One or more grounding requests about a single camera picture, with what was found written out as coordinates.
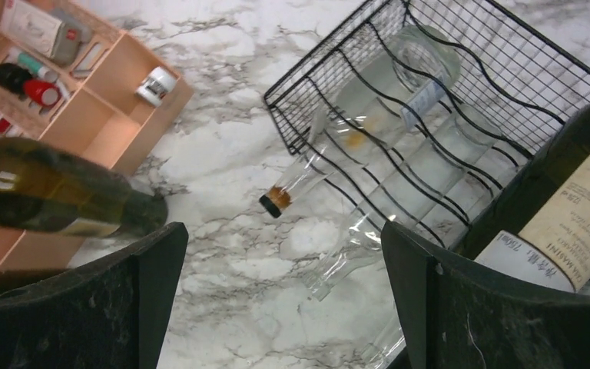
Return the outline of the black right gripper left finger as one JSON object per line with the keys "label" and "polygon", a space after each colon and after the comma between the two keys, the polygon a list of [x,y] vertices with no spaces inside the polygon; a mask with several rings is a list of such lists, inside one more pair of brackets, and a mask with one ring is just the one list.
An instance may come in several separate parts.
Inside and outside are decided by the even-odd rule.
{"label": "black right gripper left finger", "polygon": [[0,271],[0,368],[154,368],[189,234],[179,222],[71,269]]}

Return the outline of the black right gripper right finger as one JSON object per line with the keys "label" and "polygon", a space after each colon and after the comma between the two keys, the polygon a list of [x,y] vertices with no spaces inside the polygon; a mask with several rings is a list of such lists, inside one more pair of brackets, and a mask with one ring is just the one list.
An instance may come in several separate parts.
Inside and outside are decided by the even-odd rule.
{"label": "black right gripper right finger", "polygon": [[590,368],[590,296],[501,274],[396,222],[381,239],[406,341],[395,368]]}

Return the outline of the green bottle cream label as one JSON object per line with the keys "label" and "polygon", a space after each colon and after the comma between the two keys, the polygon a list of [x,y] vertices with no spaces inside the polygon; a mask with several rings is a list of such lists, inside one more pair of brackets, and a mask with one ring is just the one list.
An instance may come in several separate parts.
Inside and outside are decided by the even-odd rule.
{"label": "green bottle cream label", "polygon": [[463,257],[577,293],[590,281],[590,105],[577,111],[454,244]]}

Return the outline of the green bottle brown Primitivo label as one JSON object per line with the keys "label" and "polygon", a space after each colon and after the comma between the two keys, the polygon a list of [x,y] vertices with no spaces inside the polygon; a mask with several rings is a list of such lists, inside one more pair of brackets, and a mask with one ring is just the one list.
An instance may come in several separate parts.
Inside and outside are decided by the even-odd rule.
{"label": "green bottle brown Primitivo label", "polygon": [[142,238],[168,209],[152,188],[43,142],[0,138],[0,227],[86,238]]}

